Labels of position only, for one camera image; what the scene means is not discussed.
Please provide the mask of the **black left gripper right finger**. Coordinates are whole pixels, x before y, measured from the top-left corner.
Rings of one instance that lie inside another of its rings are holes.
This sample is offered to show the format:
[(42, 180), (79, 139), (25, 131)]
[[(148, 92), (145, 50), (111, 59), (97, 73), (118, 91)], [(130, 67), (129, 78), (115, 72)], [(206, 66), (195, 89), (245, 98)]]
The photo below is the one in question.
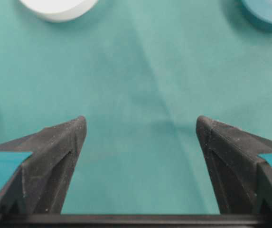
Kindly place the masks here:
[(203, 115), (196, 133), (220, 213), (272, 219), (272, 140)]

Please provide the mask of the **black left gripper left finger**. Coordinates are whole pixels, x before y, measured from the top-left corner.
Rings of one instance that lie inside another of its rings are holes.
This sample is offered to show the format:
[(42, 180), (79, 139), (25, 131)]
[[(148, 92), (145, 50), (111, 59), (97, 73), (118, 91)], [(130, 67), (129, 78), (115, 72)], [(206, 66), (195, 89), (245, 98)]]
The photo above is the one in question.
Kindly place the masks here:
[(0, 144), (0, 222), (61, 212), (86, 132), (79, 116)]

